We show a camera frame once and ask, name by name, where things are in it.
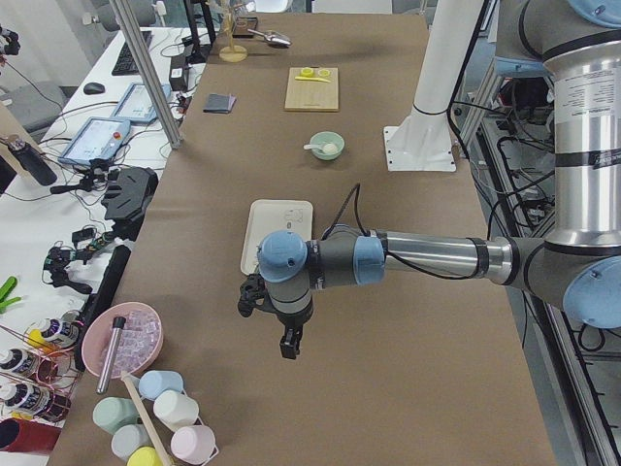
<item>wooden cutting board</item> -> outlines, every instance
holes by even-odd
[[[301,69],[289,68],[284,109],[288,112],[338,112],[339,68],[324,68],[330,70],[329,83],[296,81]]]

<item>keyboard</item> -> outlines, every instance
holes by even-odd
[[[147,49],[151,44],[151,39],[153,38],[153,34],[151,31],[142,31],[143,39],[145,39],[145,44],[147,44]],[[116,64],[113,68],[113,76],[125,76],[125,75],[137,75],[138,74],[138,66],[136,66],[136,61],[134,61],[134,57],[132,56],[132,52],[129,50],[127,43],[123,44],[123,47],[118,54],[118,58],[116,59]]]

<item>white bottle cap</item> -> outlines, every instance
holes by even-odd
[[[13,359],[13,352],[10,349],[0,349],[0,364],[6,364]]]
[[[17,394],[16,385],[2,385],[0,386],[0,400],[10,400]]]
[[[49,320],[48,318],[44,318],[43,320],[41,320],[39,322],[39,324],[37,325],[37,328],[39,330],[41,330],[42,332],[45,332],[46,330],[48,330],[51,327],[51,320]]]

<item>wooden stick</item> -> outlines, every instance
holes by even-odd
[[[168,455],[166,449],[164,449],[164,444],[162,444],[159,435],[157,435],[155,426],[153,425],[151,418],[148,416],[147,408],[145,408],[143,400],[140,399],[140,395],[138,394],[138,390],[136,389],[136,386],[134,386],[134,383],[131,380],[130,374],[126,371],[122,371],[120,373],[120,379],[123,381],[123,383],[125,383],[125,387],[129,392],[129,396],[134,402],[134,406],[136,407],[140,418],[143,420],[143,425],[147,430],[148,437],[151,439],[151,442],[155,447],[155,451],[157,451],[157,455],[159,456],[162,465],[173,466],[173,463],[171,463],[171,457]]]

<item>computer mouse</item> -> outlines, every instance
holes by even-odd
[[[86,83],[84,85],[84,94],[103,94],[106,92],[106,87],[100,83]]]

